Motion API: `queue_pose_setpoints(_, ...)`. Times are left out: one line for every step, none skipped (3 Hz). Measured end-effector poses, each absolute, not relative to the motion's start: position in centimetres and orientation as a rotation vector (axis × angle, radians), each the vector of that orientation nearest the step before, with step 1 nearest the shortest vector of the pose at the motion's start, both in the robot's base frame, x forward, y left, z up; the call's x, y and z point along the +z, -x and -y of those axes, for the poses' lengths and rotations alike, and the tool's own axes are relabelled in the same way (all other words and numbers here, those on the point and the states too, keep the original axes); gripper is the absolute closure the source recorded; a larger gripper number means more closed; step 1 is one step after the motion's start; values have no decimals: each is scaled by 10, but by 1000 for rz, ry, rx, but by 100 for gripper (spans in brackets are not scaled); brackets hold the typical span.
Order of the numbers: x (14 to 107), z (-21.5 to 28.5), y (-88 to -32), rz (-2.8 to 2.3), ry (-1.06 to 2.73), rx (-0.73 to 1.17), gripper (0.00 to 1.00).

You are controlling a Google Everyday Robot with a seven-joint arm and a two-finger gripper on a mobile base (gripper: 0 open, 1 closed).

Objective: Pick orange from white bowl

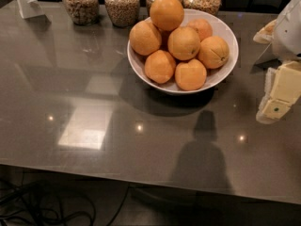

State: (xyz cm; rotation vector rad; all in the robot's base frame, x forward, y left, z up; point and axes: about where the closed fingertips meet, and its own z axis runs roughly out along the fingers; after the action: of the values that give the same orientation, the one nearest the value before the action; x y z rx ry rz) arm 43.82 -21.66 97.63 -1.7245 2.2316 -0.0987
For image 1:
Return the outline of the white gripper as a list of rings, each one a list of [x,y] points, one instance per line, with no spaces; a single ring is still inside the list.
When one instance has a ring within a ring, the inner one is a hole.
[[[301,59],[301,0],[291,0],[271,21],[258,31],[253,40],[268,44],[280,60]],[[256,120],[271,124],[284,117],[301,97],[301,63],[285,61],[278,68],[269,68],[265,76],[264,96]]]

